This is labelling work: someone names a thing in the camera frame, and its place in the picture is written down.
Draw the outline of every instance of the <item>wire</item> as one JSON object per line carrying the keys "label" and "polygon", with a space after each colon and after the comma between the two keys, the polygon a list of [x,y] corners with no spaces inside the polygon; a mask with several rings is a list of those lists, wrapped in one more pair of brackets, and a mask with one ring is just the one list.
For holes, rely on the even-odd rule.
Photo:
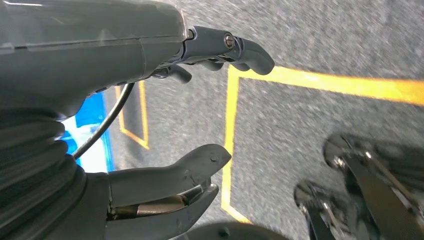
{"label": "wire", "polygon": [[117,118],[118,114],[124,107],[125,102],[127,102],[127,99],[130,96],[130,93],[131,93],[131,90],[133,90],[133,87],[134,87],[133,82],[125,84],[118,101],[116,101],[112,110],[110,110],[109,114],[106,116],[106,118],[97,128],[97,130],[93,133],[93,135],[87,141],[84,142],[83,145],[78,147],[78,149],[72,153],[75,159],[78,159],[79,157],[81,157],[111,126],[112,122]]}

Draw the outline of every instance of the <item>gray robot arm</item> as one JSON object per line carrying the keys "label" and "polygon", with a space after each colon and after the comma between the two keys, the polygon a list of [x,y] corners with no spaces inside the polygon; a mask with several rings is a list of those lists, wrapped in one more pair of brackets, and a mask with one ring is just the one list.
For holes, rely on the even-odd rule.
{"label": "gray robot arm", "polygon": [[227,31],[185,24],[171,5],[128,0],[0,2],[1,109],[39,109],[64,119],[112,85],[190,74],[232,62],[267,74],[271,57]]}
{"label": "gray robot arm", "polygon": [[167,167],[85,173],[58,120],[113,85],[175,76],[179,65],[267,74],[274,61],[228,31],[187,28],[174,7],[132,0],[0,1],[0,239],[168,239],[218,194],[231,155],[216,144]]}

